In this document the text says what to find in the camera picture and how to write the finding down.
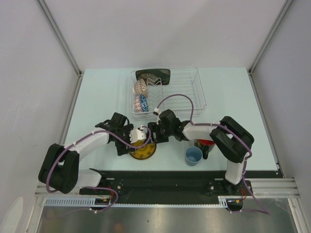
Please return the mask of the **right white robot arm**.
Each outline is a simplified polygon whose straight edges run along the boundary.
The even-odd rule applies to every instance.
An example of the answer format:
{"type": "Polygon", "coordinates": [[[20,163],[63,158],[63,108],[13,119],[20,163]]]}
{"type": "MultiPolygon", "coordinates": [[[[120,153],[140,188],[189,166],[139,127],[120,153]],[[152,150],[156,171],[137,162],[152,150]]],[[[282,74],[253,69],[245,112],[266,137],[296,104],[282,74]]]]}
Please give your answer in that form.
{"type": "Polygon", "coordinates": [[[149,122],[152,141],[166,143],[170,137],[177,141],[208,140],[212,141],[227,159],[224,189],[230,195],[237,194],[245,175],[246,160],[251,157],[254,137],[230,116],[223,117],[216,123],[194,123],[192,120],[181,121],[168,109],[157,115],[156,122],[149,122]]]}

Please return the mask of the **yellow round plate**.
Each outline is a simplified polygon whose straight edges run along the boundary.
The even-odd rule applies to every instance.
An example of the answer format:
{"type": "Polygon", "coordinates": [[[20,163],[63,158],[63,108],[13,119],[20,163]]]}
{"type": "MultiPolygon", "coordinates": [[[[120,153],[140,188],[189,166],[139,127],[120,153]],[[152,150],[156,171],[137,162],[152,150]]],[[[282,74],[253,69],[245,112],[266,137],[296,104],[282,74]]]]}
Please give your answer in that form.
{"type": "Polygon", "coordinates": [[[154,155],[156,151],[156,143],[148,143],[144,147],[137,149],[136,151],[130,152],[129,154],[137,160],[146,160],[154,155]]]}

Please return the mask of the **black floral square plate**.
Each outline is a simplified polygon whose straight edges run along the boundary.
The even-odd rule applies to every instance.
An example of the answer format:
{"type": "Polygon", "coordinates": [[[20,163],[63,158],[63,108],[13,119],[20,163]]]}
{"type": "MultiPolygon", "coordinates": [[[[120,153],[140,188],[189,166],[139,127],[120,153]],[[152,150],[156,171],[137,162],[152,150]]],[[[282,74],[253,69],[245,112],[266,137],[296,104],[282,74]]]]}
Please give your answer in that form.
{"type": "Polygon", "coordinates": [[[168,85],[171,70],[167,68],[142,69],[135,72],[136,79],[143,79],[147,85],[168,85]]]}

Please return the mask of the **red-white patterned bowl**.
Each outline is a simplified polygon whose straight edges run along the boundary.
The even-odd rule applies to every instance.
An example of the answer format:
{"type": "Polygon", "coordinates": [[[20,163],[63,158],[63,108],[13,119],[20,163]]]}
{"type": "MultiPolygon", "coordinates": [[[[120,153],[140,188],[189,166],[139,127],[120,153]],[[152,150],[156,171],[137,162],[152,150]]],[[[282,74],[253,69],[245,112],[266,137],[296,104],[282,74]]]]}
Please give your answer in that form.
{"type": "Polygon", "coordinates": [[[139,79],[134,83],[133,93],[135,95],[143,95],[146,98],[148,97],[148,88],[143,79],[139,79]]]}

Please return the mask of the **clear wire dish rack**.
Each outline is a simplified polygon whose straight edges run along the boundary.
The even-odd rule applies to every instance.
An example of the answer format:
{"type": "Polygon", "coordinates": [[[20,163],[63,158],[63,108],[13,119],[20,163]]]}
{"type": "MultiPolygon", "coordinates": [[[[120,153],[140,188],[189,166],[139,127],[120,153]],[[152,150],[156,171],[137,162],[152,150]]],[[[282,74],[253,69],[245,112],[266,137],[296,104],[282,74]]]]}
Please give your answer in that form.
{"type": "Polygon", "coordinates": [[[147,85],[147,102],[149,111],[138,113],[134,110],[135,95],[134,83],[137,81],[135,72],[131,72],[130,110],[136,119],[154,119],[155,108],[160,111],[172,110],[177,117],[189,117],[200,115],[207,107],[203,87],[196,67],[168,68],[171,70],[171,79],[168,85],[147,85]]]}

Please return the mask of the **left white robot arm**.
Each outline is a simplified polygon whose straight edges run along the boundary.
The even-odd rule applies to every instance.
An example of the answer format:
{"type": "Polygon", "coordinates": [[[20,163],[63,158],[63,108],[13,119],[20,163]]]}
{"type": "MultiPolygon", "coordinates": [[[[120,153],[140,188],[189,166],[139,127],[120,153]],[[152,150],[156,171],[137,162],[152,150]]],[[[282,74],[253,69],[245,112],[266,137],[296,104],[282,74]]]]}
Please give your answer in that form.
{"type": "Polygon", "coordinates": [[[127,154],[136,149],[134,143],[144,139],[145,134],[135,129],[126,116],[114,113],[111,119],[96,124],[89,134],[79,140],[68,145],[50,145],[38,179],[46,185],[47,192],[60,191],[67,194],[78,184],[83,184],[81,176],[90,176],[91,180],[86,186],[90,186],[95,193],[102,194],[107,190],[107,181],[96,171],[80,170],[80,161],[110,142],[115,143],[118,156],[127,154]]]}

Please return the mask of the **blue patterned bowl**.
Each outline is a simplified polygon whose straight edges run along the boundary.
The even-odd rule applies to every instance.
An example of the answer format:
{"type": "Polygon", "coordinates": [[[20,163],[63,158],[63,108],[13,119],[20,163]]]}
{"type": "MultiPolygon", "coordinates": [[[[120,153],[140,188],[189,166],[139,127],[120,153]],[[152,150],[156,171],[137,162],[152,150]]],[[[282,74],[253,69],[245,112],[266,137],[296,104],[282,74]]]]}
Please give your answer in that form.
{"type": "Polygon", "coordinates": [[[138,113],[146,113],[149,111],[149,105],[144,95],[139,95],[135,97],[134,110],[138,113]]]}

